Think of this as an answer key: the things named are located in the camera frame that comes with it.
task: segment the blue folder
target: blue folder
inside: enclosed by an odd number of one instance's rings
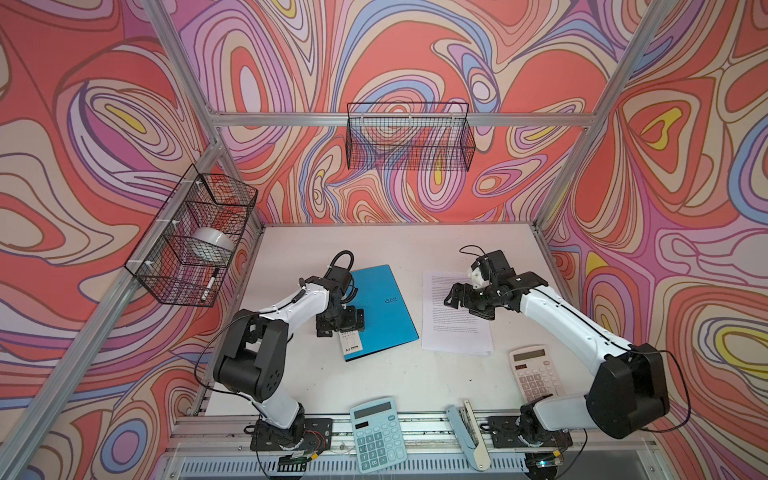
[[[360,332],[362,350],[345,355],[345,361],[419,339],[389,265],[356,270],[352,276],[358,292],[351,304],[365,312],[366,329]]]

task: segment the stapler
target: stapler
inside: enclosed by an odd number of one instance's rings
[[[469,401],[464,401],[463,409],[451,406],[445,411],[445,414],[451,422],[453,433],[456,435],[458,444],[462,447],[469,464],[480,472],[488,470],[491,467],[491,456],[485,447],[480,425],[478,425]]]

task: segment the table surface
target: table surface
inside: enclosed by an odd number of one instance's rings
[[[274,304],[298,288],[300,277],[322,276],[336,253],[351,250],[353,270],[390,265],[421,335],[424,271],[465,272],[474,257],[458,249],[470,243],[486,252],[503,250],[516,271],[534,271],[557,289],[531,228],[524,223],[268,227],[242,308],[259,310]],[[496,309],[491,333],[495,351],[486,357],[423,350],[417,340],[344,362],[338,333],[317,338],[312,319],[288,344],[283,384],[309,414],[348,413],[384,396],[394,397],[400,412],[442,411],[463,399],[475,410],[517,409],[525,400],[508,354],[522,346],[545,345],[565,392],[589,390],[592,377],[576,355],[528,317]],[[221,393],[212,394],[205,412],[255,413],[246,400]]]

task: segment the black metal mesh basket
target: black metal mesh basket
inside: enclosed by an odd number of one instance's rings
[[[463,170],[475,155],[461,102],[347,104],[346,165],[350,170]]]
[[[134,270],[126,267],[159,303],[213,306],[257,194],[255,188],[227,175],[197,173],[184,202],[141,265]],[[234,248],[196,238],[205,227],[223,233]]]

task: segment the psychedelic patterned wall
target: psychedelic patterned wall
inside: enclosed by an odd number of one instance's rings
[[[0,440],[207,145],[139,4],[87,3],[0,1]],[[148,477],[238,278],[208,310],[141,290],[25,478]]]
[[[766,78],[765,1],[681,0],[547,229],[583,311],[681,361],[681,478],[768,478]]]
[[[213,110],[346,111],[463,100],[475,112],[592,111],[644,1],[185,2],[173,13]],[[267,223],[530,221],[578,135],[475,129],[467,174],[349,172],[346,129],[222,131]]]

